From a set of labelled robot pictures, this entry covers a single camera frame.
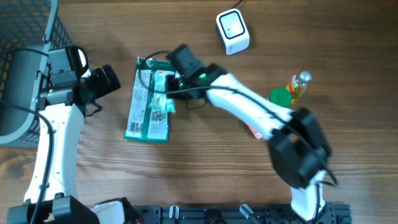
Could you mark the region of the light teal wipes packet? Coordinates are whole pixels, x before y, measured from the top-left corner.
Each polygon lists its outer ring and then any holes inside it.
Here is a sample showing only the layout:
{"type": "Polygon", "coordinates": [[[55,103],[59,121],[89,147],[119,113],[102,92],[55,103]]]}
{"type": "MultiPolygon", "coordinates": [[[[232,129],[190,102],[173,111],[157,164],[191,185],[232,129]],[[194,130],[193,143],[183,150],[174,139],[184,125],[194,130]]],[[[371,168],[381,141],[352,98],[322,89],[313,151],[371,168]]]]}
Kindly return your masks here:
{"type": "Polygon", "coordinates": [[[167,98],[165,91],[166,76],[155,73],[154,76],[154,94],[152,96],[149,107],[158,111],[175,113],[174,100],[167,98]]]}

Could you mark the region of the green white plastic package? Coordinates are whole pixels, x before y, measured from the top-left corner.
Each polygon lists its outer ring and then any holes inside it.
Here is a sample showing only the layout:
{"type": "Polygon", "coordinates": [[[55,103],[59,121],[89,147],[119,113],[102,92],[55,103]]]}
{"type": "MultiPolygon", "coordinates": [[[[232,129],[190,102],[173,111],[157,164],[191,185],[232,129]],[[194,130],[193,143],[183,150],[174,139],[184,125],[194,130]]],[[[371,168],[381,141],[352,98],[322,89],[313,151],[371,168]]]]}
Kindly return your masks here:
{"type": "Polygon", "coordinates": [[[149,107],[154,94],[155,73],[176,75],[169,62],[137,59],[132,99],[124,139],[144,142],[169,141],[169,112],[149,107]]]}

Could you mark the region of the red Nescafe coffee stick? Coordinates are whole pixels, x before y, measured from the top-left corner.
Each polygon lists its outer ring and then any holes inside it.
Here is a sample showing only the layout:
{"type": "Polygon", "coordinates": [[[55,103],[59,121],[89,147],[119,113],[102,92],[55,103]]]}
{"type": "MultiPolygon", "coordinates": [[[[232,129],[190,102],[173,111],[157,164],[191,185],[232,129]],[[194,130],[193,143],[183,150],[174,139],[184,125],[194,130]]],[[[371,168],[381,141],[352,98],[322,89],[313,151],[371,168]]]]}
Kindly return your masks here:
{"type": "Polygon", "coordinates": [[[254,129],[252,126],[248,125],[249,130],[252,132],[252,134],[254,135],[254,137],[256,139],[262,139],[262,135],[256,130],[254,129]]]}

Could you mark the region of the green lid white jar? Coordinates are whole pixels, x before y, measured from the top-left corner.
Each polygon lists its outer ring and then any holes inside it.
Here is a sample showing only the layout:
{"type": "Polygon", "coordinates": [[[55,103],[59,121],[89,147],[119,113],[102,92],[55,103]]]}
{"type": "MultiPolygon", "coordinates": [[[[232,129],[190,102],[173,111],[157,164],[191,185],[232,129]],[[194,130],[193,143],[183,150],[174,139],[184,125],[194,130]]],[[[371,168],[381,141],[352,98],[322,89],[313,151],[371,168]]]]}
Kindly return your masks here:
{"type": "Polygon", "coordinates": [[[292,95],[285,88],[276,88],[272,90],[268,100],[278,106],[288,108],[292,103],[292,95]]]}

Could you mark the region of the yellow dish soap bottle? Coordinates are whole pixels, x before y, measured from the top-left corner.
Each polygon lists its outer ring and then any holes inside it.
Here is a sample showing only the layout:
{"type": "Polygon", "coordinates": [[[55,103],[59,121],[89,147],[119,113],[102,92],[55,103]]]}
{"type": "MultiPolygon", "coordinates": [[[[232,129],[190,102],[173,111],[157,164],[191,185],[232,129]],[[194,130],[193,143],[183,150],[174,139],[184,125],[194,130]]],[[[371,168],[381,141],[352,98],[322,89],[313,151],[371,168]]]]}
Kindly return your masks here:
{"type": "Polygon", "coordinates": [[[291,104],[295,104],[297,100],[305,93],[308,88],[308,83],[312,79],[312,75],[308,71],[302,71],[298,75],[294,75],[289,81],[286,90],[292,95],[291,104]]]}

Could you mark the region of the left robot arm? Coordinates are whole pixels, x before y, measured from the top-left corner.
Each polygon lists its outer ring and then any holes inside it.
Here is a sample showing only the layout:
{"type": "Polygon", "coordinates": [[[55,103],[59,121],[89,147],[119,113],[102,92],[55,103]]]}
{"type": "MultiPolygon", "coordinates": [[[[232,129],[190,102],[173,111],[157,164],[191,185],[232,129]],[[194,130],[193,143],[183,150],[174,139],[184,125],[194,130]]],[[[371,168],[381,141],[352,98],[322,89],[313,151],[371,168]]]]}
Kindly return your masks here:
{"type": "Polygon", "coordinates": [[[49,73],[40,81],[36,108],[40,137],[34,174],[24,203],[11,207],[8,223],[139,223],[127,198],[83,205],[76,194],[76,157],[86,106],[120,89],[110,65],[89,69],[86,52],[72,45],[49,50],[49,73]]]}

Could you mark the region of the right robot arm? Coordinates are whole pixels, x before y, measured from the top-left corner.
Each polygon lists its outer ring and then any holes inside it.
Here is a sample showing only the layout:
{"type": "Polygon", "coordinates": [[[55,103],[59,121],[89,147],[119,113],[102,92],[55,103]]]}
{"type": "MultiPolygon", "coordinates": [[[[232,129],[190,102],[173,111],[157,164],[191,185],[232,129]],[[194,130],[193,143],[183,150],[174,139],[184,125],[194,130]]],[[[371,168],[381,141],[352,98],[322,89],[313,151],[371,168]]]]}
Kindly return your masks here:
{"type": "Polygon", "coordinates": [[[326,205],[323,180],[337,180],[328,166],[331,147],[314,114],[270,102],[244,86],[232,73],[211,63],[204,65],[187,45],[167,54],[180,77],[167,95],[172,98],[205,98],[244,123],[254,127],[266,141],[274,170],[290,186],[291,208],[301,220],[316,223],[326,205]]]}

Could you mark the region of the white barcode scanner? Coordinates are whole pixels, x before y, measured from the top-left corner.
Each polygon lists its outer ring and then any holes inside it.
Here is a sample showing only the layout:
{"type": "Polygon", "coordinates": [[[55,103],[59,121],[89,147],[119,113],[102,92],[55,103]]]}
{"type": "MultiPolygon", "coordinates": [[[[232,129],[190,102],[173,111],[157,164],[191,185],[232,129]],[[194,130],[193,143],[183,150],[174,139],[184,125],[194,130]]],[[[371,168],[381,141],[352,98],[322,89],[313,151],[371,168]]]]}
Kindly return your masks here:
{"type": "Polygon", "coordinates": [[[240,10],[236,8],[217,15],[216,32],[225,48],[226,55],[245,50],[250,44],[248,28],[240,10]]]}

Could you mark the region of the dark grey plastic basket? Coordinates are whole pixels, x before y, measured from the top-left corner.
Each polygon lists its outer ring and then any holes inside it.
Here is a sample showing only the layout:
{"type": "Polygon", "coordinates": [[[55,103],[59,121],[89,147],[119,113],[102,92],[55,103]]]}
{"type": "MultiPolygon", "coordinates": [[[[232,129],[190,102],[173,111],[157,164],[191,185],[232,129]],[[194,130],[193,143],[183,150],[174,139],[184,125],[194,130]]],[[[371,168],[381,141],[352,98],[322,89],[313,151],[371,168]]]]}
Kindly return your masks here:
{"type": "Polygon", "coordinates": [[[1,1],[1,146],[37,147],[40,121],[36,107],[40,80],[49,74],[49,50],[72,45],[58,15],[58,0],[1,1]]]}

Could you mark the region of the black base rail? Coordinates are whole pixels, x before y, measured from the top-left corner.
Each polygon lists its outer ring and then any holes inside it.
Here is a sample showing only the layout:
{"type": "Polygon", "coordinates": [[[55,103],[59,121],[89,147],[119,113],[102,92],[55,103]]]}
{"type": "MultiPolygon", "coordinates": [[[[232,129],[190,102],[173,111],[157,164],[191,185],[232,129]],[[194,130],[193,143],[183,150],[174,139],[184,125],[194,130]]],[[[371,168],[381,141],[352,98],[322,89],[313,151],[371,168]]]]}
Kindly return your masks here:
{"type": "Polygon", "coordinates": [[[152,224],[283,224],[305,223],[287,204],[251,207],[252,214],[244,215],[239,207],[160,207],[135,206],[139,223],[152,224]]]}

